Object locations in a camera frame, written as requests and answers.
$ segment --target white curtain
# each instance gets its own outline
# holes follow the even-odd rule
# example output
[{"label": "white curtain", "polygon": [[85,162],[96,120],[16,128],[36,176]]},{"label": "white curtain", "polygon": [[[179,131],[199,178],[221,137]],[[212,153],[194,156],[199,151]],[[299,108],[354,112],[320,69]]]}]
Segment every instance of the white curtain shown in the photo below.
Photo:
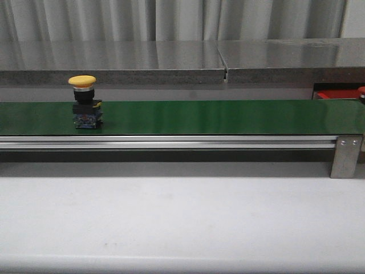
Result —
[{"label": "white curtain", "polygon": [[332,38],[345,0],[0,0],[0,41]]}]

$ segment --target stainless steel panel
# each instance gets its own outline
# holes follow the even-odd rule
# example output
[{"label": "stainless steel panel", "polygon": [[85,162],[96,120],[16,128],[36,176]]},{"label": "stainless steel panel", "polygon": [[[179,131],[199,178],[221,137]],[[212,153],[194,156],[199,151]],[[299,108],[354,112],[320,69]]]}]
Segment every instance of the stainless steel panel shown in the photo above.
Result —
[{"label": "stainless steel panel", "polygon": [[365,39],[218,41],[229,83],[364,82]]},{"label": "stainless steel panel", "polygon": [[345,179],[354,177],[361,143],[362,136],[340,136],[337,139],[331,178]]},{"label": "stainless steel panel", "polygon": [[222,83],[211,41],[0,43],[0,84],[67,84],[92,74],[101,84]]}]

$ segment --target yellow button cap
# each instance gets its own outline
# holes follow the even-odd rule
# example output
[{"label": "yellow button cap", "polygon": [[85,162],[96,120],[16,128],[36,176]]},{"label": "yellow button cap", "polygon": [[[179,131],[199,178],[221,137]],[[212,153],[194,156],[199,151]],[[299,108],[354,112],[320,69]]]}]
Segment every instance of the yellow button cap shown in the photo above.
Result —
[{"label": "yellow button cap", "polygon": [[90,75],[74,76],[68,80],[68,83],[73,84],[75,87],[90,87],[95,82],[96,78]]}]

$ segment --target metal bracket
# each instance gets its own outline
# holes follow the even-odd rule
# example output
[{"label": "metal bracket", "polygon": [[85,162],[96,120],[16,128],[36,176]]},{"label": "metal bracket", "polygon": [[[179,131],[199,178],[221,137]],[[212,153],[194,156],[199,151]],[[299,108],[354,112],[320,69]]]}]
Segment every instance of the metal bracket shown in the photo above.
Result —
[{"label": "metal bracket", "polygon": [[361,145],[361,152],[365,152],[365,134],[363,135],[363,143]]},{"label": "metal bracket", "polygon": [[336,142],[335,158],[331,178],[345,179],[354,177],[363,137],[339,136]]}]

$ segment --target white table surface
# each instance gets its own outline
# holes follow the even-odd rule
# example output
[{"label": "white table surface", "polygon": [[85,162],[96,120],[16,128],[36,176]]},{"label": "white table surface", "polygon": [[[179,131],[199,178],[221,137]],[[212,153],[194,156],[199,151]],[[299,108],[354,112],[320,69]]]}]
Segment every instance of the white table surface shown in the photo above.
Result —
[{"label": "white table surface", "polygon": [[365,166],[2,163],[0,272],[365,272]]}]

